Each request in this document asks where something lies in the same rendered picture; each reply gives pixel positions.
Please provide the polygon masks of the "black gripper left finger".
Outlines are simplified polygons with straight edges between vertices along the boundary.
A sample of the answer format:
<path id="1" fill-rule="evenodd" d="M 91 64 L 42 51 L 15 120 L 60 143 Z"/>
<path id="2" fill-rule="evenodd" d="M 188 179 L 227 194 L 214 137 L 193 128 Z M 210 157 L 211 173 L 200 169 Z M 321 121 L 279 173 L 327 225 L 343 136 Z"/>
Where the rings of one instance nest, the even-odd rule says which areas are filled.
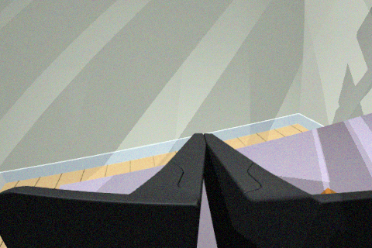
<path id="1" fill-rule="evenodd" d="M 205 139 L 193 134 L 129 193 L 18 186 L 0 192 L 7 248 L 198 248 Z"/>

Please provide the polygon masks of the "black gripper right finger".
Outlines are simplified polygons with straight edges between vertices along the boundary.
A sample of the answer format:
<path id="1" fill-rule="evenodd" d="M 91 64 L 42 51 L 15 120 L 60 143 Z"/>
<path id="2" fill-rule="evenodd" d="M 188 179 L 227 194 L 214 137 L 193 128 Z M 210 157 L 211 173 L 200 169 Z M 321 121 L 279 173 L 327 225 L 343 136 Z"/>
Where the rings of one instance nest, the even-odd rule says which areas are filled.
<path id="1" fill-rule="evenodd" d="M 372 190 L 310 195 L 204 134 L 217 248 L 326 248 L 372 239 Z"/>

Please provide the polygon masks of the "orange flat rectangular plate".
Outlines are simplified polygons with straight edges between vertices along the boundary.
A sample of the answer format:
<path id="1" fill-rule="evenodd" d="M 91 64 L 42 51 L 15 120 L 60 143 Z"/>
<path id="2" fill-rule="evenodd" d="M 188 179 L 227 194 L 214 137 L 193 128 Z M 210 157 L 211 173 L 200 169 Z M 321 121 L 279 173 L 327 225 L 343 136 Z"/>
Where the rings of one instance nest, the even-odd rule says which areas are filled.
<path id="1" fill-rule="evenodd" d="M 320 193 L 320 194 L 324 195 L 325 193 L 335 193 L 335 192 L 332 191 L 331 189 L 327 188 L 327 189 L 325 189 L 325 191 L 323 193 Z"/>

